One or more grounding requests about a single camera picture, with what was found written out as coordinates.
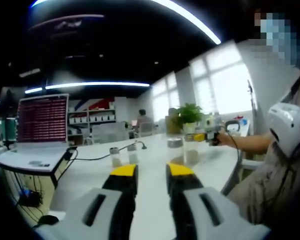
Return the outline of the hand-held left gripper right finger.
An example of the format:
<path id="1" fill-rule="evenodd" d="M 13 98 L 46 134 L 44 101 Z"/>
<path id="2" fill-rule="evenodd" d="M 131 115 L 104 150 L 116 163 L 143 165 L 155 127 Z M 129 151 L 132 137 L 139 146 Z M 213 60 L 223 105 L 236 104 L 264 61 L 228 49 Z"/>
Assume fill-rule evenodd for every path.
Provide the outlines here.
<path id="1" fill-rule="evenodd" d="M 184 165 L 166 165 L 166 186 L 178 240 L 263 240 L 271 231 L 241 217 L 233 202 Z"/>

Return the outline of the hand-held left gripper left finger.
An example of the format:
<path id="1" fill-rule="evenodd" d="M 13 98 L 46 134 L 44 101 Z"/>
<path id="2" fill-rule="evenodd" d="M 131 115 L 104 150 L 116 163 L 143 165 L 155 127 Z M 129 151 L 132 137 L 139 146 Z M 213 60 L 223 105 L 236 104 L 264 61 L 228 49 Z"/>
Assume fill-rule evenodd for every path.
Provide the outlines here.
<path id="1" fill-rule="evenodd" d="M 65 217 L 36 232 L 44 240 L 127 240 L 136 210 L 138 165 L 115 168 L 101 188 L 75 200 Z"/>

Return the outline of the person's right hand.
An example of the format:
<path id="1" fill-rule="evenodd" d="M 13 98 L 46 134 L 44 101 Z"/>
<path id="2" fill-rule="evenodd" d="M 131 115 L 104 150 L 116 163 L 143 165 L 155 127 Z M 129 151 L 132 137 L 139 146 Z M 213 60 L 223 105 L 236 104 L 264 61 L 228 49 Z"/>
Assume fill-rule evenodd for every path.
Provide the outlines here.
<path id="1" fill-rule="evenodd" d="M 217 134 L 217 145 L 218 146 L 231 146 L 231 137 L 224 131 L 220 131 Z"/>

